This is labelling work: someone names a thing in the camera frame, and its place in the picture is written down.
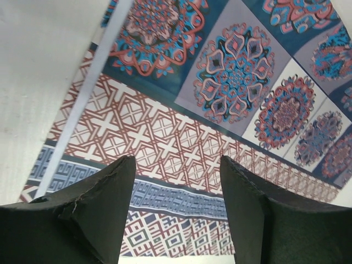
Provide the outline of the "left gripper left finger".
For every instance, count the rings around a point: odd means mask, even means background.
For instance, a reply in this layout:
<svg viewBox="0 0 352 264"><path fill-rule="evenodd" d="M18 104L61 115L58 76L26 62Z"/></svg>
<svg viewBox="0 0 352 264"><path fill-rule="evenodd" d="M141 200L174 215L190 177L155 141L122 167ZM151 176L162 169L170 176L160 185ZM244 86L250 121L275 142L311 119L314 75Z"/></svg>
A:
<svg viewBox="0 0 352 264"><path fill-rule="evenodd" d="M1 206L1 263L117 263L133 156L31 202Z"/></svg>

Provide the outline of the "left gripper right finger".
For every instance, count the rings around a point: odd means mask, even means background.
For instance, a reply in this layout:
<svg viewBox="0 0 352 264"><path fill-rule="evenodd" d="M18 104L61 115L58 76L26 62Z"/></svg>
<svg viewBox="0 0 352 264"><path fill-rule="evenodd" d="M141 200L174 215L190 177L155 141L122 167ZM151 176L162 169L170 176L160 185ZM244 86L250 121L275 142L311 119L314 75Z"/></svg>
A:
<svg viewBox="0 0 352 264"><path fill-rule="evenodd" d="M281 188L221 157L236 263L351 263L351 209Z"/></svg>

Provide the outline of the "patterned placemat cloth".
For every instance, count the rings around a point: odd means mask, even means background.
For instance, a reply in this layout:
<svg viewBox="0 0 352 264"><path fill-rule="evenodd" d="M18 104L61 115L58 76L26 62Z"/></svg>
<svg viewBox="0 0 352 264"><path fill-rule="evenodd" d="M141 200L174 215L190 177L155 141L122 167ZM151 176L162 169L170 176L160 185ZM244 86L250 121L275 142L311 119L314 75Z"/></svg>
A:
<svg viewBox="0 0 352 264"><path fill-rule="evenodd" d="M111 1L20 194L120 156L136 179L120 253L230 255L221 156L351 205L351 37L331 1Z"/></svg>

